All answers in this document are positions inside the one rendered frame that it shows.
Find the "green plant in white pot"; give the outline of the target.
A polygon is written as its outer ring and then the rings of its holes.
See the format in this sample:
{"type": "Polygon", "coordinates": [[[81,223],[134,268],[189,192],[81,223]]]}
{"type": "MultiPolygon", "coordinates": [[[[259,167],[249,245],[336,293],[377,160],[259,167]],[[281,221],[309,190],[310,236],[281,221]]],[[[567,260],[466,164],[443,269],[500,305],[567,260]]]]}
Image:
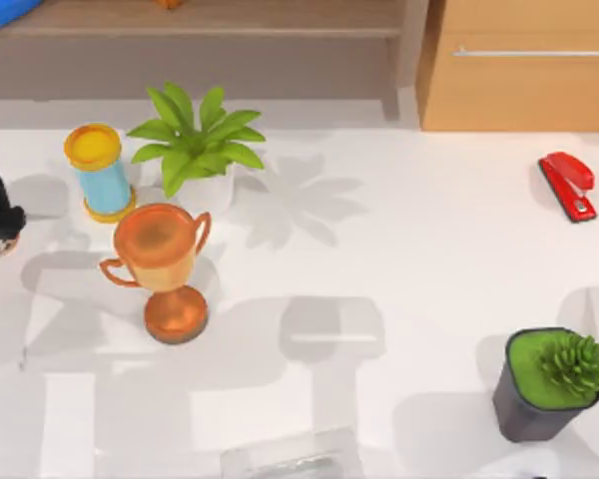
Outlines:
{"type": "Polygon", "coordinates": [[[232,202],[237,167],[262,170],[265,163],[253,144],[266,137],[252,127],[257,110],[225,108],[225,90],[208,90],[199,105],[179,85],[149,87],[157,116],[126,133],[145,142],[131,157],[134,164],[157,161],[166,199],[198,214],[219,215],[232,202]]]}

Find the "bronze trophy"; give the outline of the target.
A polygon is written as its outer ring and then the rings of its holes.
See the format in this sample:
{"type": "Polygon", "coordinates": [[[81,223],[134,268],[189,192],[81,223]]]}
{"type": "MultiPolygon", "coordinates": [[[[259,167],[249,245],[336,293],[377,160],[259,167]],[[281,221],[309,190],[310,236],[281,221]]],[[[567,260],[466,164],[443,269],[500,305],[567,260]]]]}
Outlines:
{"type": "Polygon", "coordinates": [[[208,212],[194,217],[172,204],[145,205],[121,219],[113,236],[117,256],[99,263],[112,283],[151,293],[144,322],[162,343],[188,342],[207,325],[207,301],[189,279],[211,227],[208,212]]]}

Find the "open wooden shelf unit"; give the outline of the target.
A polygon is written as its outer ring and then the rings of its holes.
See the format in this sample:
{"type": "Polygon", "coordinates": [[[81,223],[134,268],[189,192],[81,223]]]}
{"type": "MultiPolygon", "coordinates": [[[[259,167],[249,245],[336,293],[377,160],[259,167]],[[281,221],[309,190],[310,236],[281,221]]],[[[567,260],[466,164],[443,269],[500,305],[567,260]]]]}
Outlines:
{"type": "Polygon", "coordinates": [[[0,30],[0,129],[147,117],[147,88],[341,116],[391,105],[404,0],[44,0],[0,30]]]}

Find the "blue and yellow cylinder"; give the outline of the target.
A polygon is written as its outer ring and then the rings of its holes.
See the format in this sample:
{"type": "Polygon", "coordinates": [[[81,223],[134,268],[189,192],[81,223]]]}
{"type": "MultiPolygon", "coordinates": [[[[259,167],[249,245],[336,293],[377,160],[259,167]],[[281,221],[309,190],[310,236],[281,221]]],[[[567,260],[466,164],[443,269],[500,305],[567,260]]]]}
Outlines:
{"type": "Polygon", "coordinates": [[[74,129],[64,154],[77,174],[88,215],[102,224],[116,224],[136,207],[137,196],[123,164],[118,133],[105,124],[74,129]]]}

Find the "wooden drawer front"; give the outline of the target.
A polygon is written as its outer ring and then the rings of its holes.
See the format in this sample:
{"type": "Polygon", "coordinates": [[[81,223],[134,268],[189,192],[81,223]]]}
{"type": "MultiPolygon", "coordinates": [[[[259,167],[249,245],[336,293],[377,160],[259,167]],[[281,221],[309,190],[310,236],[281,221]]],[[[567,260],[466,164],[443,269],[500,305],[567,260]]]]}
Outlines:
{"type": "Polygon", "coordinates": [[[420,126],[447,132],[599,132],[599,58],[466,58],[469,50],[599,50],[599,34],[452,34],[427,39],[420,126]]]}

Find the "red stapler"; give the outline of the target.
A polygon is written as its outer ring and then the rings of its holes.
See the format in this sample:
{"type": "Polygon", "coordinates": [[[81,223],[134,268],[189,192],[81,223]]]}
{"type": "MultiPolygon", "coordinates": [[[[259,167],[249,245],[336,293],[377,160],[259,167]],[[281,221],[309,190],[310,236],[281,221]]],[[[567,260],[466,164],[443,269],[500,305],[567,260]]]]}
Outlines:
{"type": "Polygon", "coordinates": [[[538,167],[560,204],[574,224],[597,218],[587,198],[595,186],[593,172],[580,160],[565,152],[554,152],[538,160],[538,167]]]}

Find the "green plant in grey pot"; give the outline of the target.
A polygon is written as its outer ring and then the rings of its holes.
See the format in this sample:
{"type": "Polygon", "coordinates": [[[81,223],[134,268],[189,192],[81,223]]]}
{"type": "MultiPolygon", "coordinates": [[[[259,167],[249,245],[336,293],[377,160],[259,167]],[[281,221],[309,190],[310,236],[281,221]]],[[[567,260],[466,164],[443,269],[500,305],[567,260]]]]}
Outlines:
{"type": "Polygon", "coordinates": [[[599,342],[565,327],[513,333],[492,394],[502,436],[513,443],[555,438],[599,402],[599,342]]]}

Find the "pale wooden cupboard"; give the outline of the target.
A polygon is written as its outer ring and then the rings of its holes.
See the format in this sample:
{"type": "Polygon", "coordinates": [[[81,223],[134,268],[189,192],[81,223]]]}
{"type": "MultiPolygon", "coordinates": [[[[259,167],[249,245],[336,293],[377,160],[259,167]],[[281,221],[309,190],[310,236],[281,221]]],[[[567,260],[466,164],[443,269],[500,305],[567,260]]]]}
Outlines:
{"type": "Polygon", "coordinates": [[[430,0],[422,47],[445,33],[599,34],[599,0],[430,0]]]}

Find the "blue tray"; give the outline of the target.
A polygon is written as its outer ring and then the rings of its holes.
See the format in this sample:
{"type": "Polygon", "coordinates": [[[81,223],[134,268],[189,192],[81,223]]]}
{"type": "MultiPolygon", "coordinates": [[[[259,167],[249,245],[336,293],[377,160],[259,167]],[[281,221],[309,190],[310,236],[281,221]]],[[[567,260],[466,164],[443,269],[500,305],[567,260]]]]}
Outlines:
{"type": "Polygon", "coordinates": [[[27,15],[44,0],[0,0],[0,29],[27,15]]]}

